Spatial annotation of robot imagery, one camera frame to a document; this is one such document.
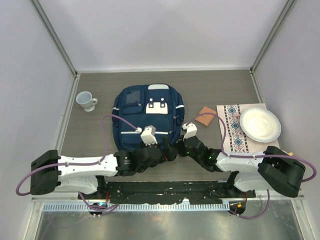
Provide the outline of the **navy blue student backpack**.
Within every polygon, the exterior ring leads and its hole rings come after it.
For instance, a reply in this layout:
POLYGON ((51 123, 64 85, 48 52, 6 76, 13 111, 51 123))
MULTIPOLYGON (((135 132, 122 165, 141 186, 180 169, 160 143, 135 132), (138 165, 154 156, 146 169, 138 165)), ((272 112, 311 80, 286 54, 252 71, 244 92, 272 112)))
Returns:
POLYGON ((179 139, 185 106, 182 95, 170 85, 133 85, 115 98, 112 114, 137 128, 154 126, 157 143, 164 148, 164 138, 170 145, 179 139))

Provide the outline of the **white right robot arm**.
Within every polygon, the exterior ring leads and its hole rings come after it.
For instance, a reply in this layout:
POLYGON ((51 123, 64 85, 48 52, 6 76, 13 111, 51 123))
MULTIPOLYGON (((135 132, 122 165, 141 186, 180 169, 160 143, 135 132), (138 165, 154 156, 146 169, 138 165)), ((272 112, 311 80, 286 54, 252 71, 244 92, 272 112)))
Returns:
POLYGON ((275 146, 256 153, 224 154, 209 148, 196 136, 175 144, 178 154, 190 157, 208 172, 230 172, 226 193, 233 198, 253 190, 274 190, 296 198, 306 167, 275 146))

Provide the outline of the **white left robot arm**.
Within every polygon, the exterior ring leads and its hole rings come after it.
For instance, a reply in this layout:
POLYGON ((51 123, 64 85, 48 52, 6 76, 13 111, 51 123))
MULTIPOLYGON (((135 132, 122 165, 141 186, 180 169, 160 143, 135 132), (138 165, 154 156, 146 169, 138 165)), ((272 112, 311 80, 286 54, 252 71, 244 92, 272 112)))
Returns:
POLYGON ((81 192, 100 200, 107 188, 99 177, 128 177, 173 161, 178 150, 168 139, 134 151, 121 150, 104 157, 60 156, 48 150, 31 163, 30 194, 45 195, 55 190, 81 192))

